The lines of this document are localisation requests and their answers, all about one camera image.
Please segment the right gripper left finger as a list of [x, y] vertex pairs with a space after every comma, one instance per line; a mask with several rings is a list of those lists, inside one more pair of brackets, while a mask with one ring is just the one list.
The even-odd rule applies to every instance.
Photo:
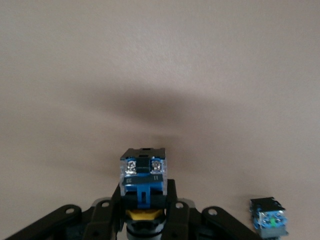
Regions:
[[120, 231], [121, 191], [99, 198], [85, 211], [63, 205], [12, 234], [8, 240], [115, 240]]

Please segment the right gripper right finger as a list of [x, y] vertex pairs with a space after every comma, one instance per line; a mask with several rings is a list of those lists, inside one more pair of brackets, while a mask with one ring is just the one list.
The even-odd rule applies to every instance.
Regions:
[[260, 240], [261, 237], [218, 206], [201, 212], [177, 197], [176, 183], [167, 181], [166, 223], [162, 240]]

